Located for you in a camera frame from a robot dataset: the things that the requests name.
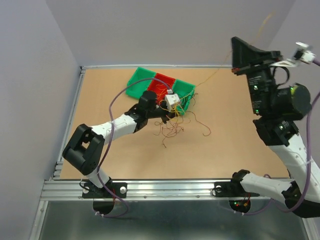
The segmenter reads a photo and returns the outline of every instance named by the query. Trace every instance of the plastic bin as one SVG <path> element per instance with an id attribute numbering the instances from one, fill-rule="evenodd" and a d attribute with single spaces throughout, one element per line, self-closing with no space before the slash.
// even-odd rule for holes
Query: plastic bin
<path id="1" fill-rule="evenodd" d="M 126 86 L 129 86 L 141 79 L 148 79 L 148 78 L 154 78 L 156 75 L 156 73 L 154 71 L 150 71 L 148 69 L 145 69 L 143 67 L 138 67 L 134 74 L 132 75 L 132 77 L 130 78 L 130 80 L 128 81 Z M 131 87 L 129 87 L 125 93 L 127 95 L 129 95 L 130 97 L 133 97 L 135 99 L 139 99 L 142 94 L 144 93 L 144 91 L 146 91 L 148 89 L 148 86 L 150 85 L 150 83 L 152 82 L 152 80 L 146 80 L 146 81 L 142 81 L 139 82 Z"/>
<path id="2" fill-rule="evenodd" d="M 165 82 L 166 84 L 169 85 L 170 88 L 173 87 L 176 79 L 169 77 L 169 76 L 165 76 L 162 75 L 160 73 L 157 73 L 154 76 L 155 79 L 159 79 L 163 82 Z M 152 82 L 150 83 L 149 87 L 147 88 L 148 91 L 153 91 L 156 93 L 156 102 L 158 103 L 159 101 L 163 100 L 165 98 L 165 95 L 167 94 L 167 87 L 161 83 L 158 82 L 157 80 L 152 80 Z"/>
<path id="3" fill-rule="evenodd" d="M 179 79 L 175 80 L 172 90 L 175 94 L 178 94 L 181 99 L 181 107 L 183 108 L 183 110 L 178 107 L 178 112 L 181 115 L 185 114 L 184 111 L 187 111 L 190 100 L 195 94 L 195 88 L 196 86 L 193 84 L 181 81 Z"/>

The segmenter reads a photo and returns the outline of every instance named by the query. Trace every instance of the white wall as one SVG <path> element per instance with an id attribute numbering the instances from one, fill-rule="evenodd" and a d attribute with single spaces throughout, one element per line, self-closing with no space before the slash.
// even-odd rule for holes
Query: white wall
<path id="1" fill-rule="evenodd" d="M 267 48 L 295 0 L 46 0 L 81 66 L 222 64 L 230 38 Z"/>
<path id="2" fill-rule="evenodd" d="M 314 46 L 312 50 L 317 59 L 320 59 L 320 25 L 319 25 L 319 0 L 297 0 L 290 13 L 282 24 L 278 34 L 270 44 L 270 50 L 280 50 L 284 56 L 292 56 L 296 49 L 295 42 L 308 43 Z M 306 85 L 311 93 L 312 99 L 320 91 L 320 67 L 316 65 L 304 65 L 290 69 L 291 83 Z M 311 118 L 311 142 L 312 156 L 320 166 L 320 101 L 315 106 Z M 306 139 L 306 117 L 297 122 L 297 126 L 304 139 Z M 320 219 L 316 220 L 318 231 L 320 230 Z"/>
<path id="3" fill-rule="evenodd" d="M 1 1 L 0 33 L 0 238 L 27 240 L 79 67 L 45 0 Z"/>

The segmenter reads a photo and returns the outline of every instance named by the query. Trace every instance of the bolt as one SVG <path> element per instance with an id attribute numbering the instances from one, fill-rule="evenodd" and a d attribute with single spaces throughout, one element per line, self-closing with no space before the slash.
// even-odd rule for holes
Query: bolt
<path id="1" fill-rule="evenodd" d="M 127 189 L 125 186 L 120 187 L 120 193 L 125 194 L 127 192 Z"/>

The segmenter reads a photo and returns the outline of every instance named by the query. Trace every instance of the gray floor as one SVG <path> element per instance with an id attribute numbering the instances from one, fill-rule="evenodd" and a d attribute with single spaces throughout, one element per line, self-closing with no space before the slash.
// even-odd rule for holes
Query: gray floor
<path id="1" fill-rule="evenodd" d="M 224 209 L 228 201 L 131 202 L 121 219 L 95 216 L 90 201 L 49 203 L 42 240 L 304 240 L 303 222 L 274 206 L 255 216 Z M 266 204 L 255 200 L 252 210 Z"/>

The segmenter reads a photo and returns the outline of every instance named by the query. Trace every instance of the table surface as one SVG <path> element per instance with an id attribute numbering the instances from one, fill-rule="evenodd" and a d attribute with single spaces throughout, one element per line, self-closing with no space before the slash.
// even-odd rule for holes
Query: table surface
<path id="1" fill-rule="evenodd" d="M 124 89 L 136 69 L 88 69 L 78 97 L 71 134 L 78 125 L 99 125 L 110 120 L 109 104 Z M 198 85 L 216 68 L 150 69 Z M 193 179 L 230 178 L 241 169 L 272 177 L 288 177 L 281 160 L 260 140 L 253 120 L 250 95 L 245 76 L 235 76 L 222 68 L 206 83 L 196 87 L 195 104 L 191 100 L 184 123 L 176 136 L 165 139 L 157 135 L 158 119 L 135 134 L 112 142 L 102 169 L 113 179 Z M 122 94 L 114 103 L 114 118 L 130 109 L 137 99 Z M 64 161 L 61 179 L 83 176 Z"/>

